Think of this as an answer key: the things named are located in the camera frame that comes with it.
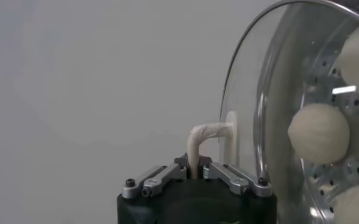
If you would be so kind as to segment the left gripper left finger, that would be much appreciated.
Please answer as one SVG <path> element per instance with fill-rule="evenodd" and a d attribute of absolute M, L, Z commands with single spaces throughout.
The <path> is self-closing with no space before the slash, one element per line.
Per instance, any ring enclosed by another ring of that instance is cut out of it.
<path fill-rule="evenodd" d="M 154 166 L 136 178 L 128 178 L 122 188 L 122 198 L 153 197 L 163 192 L 167 183 L 185 180 L 188 176 L 188 157 L 184 154 L 167 166 Z"/>

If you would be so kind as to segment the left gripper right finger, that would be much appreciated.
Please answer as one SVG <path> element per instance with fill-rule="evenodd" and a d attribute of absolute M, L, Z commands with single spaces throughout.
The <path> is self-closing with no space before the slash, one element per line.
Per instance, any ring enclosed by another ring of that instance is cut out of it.
<path fill-rule="evenodd" d="M 213 161 L 206 161 L 200 164 L 203 179 L 221 180 L 235 195 L 243 195 L 251 191 L 258 197 L 271 197 L 272 187 L 264 178 L 258 178 L 245 170 L 231 164 L 221 164 Z"/>

